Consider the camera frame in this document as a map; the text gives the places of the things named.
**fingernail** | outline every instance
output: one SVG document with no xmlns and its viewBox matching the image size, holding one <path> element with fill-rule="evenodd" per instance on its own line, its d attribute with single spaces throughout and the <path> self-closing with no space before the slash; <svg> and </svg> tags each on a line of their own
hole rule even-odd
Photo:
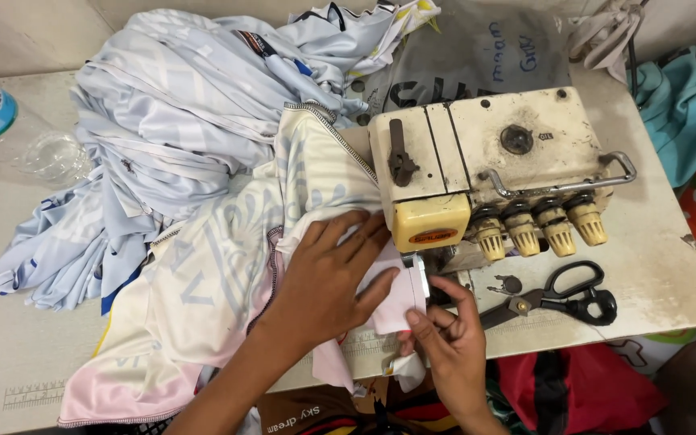
<svg viewBox="0 0 696 435">
<path fill-rule="evenodd" d="M 410 323 L 411 325 L 417 325 L 418 322 L 421 321 L 420 316 L 415 312 L 415 310 L 408 311 L 405 316 L 407 317 L 407 323 Z"/>
</svg>

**hand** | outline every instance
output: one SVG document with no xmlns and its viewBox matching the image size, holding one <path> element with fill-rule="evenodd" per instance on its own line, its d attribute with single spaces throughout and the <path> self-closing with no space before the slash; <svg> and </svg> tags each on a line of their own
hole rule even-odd
<svg viewBox="0 0 696 435">
<path fill-rule="evenodd" d="M 359 224 L 338 244 L 349 228 Z M 399 273 L 397 268 L 383 271 L 356 295 L 390 237 L 382 213 L 349 211 L 331 221 L 310 224 L 292 254 L 278 295 L 255 329 L 275 331 L 305 354 L 364 324 L 388 296 Z"/>
<path fill-rule="evenodd" d="M 487 407 L 485 396 L 485 331 L 479 322 L 474 295 L 439 276 L 429 282 L 456 302 L 458 316 L 440 307 L 426 314 L 407 312 L 412 332 L 402 332 L 402 355 L 411 354 L 413 336 L 431 362 L 439 398 L 468 433 L 505 433 Z"/>
</svg>

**scissors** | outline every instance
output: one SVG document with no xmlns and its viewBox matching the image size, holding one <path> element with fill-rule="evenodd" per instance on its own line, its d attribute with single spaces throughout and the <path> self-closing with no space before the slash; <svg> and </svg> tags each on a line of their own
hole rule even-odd
<svg viewBox="0 0 696 435">
<path fill-rule="evenodd" d="M 580 282 L 563 292 L 555 290 L 555 282 L 565 272 L 580 267 L 592 269 L 594 277 L 585 282 Z M 564 265 L 553 273 L 547 281 L 544 289 L 531 290 L 522 296 L 507 298 L 497 307 L 491 308 L 479 315 L 483 329 L 490 329 L 501 323 L 510 321 L 518 316 L 527 316 L 531 310 L 545 308 L 547 310 L 560 311 L 575 318 L 578 321 L 593 326 L 607 326 L 616 319 L 616 299 L 608 290 L 596 290 L 595 287 L 603 283 L 605 273 L 598 263 L 589 260 L 572 262 Z M 570 300 L 581 292 L 585 293 L 582 299 Z M 587 310 L 591 304 L 600 308 L 601 315 L 593 316 Z"/>
</svg>

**teal towel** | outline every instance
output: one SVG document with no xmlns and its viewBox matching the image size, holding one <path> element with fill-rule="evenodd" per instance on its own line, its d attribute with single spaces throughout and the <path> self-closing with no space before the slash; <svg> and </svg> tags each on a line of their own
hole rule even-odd
<svg viewBox="0 0 696 435">
<path fill-rule="evenodd" d="M 638 67 L 636 104 L 673 187 L 696 171 L 696 47 L 660 68 Z"/>
</svg>

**plastic bottle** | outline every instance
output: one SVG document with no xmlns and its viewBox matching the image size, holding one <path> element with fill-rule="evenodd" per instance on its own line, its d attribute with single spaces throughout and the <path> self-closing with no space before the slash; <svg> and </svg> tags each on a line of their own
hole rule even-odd
<svg viewBox="0 0 696 435">
<path fill-rule="evenodd" d="M 93 168 L 84 147 L 0 89 L 0 163 L 51 187 L 69 187 Z"/>
</svg>

